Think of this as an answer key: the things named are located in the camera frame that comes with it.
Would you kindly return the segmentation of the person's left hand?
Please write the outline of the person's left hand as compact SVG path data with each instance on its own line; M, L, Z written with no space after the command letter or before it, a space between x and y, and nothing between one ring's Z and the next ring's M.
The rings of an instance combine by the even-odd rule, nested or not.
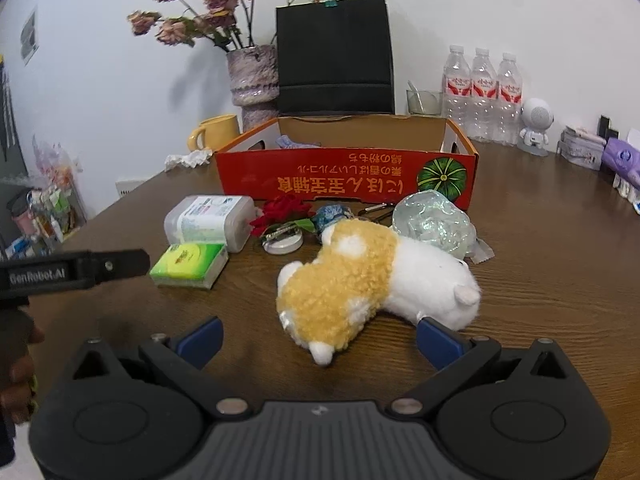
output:
M1 313L1 411L15 425L32 418L35 363L28 347L43 341L43 331L22 310Z

